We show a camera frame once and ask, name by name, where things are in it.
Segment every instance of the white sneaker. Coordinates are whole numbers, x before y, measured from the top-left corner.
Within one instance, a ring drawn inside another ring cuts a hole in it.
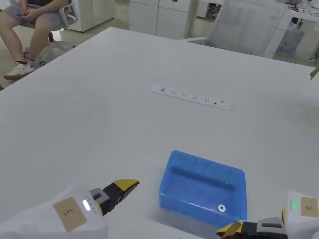
[[[20,80],[21,78],[25,77],[26,75],[30,74],[31,72],[33,72],[35,69],[33,67],[30,66],[30,64],[22,64],[19,63],[18,61],[16,61],[14,63],[14,68],[12,71],[10,71],[9,73],[5,74],[3,77],[6,80],[12,80],[12,81],[16,81],[16,80]]]

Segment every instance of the robotic arm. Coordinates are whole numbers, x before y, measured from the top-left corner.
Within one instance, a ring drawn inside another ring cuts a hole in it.
[[[118,180],[103,190],[72,187],[52,201],[22,211],[0,225],[0,239],[94,239],[108,237],[104,215],[139,184]]]
[[[217,231],[221,239],[315,239],[319,238],[318,198],[288,193],[281,218],[256,223],[234,222]]]

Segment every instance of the metal ring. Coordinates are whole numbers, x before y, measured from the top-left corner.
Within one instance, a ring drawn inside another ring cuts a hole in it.
[[[224,213],[224,212],[226,211],[226,207],[225,207],[224,205],[222,205],[222,204],[219,204],[219,205],[218,205],[218,209],[219,209],[219,211],[222,212],[222,213]]]

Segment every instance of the hand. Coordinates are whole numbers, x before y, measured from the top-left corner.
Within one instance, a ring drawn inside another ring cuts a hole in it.
[[[25,12],[28,10],[28,5],[25,3],[21,3],[21,15],[24,16]]]
[[[25,14],[22,18],[26,21],[32,22],[35,21],[40,15],[41,13],[39,12],[39,9],[29,8],[25,11]]]

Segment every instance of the gray shorts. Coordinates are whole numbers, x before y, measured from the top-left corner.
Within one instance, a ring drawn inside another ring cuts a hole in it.
[[[39,8],[38,5],[33,5],[33,4],[29,4],[28,7]],[[17,20],[19,22],[19,25],[25,25],[29,27],[34,26],[34,22],[27,22],[22,18],[21,4],[18,2],[11,4],[9,7],[4,9],[3,12],[11,16],[13,19]],[[44,17],[52,24],[53,30],[60,30],[64,28],[64,23],[59,11],[47,12],[43,14],[41,17]]]

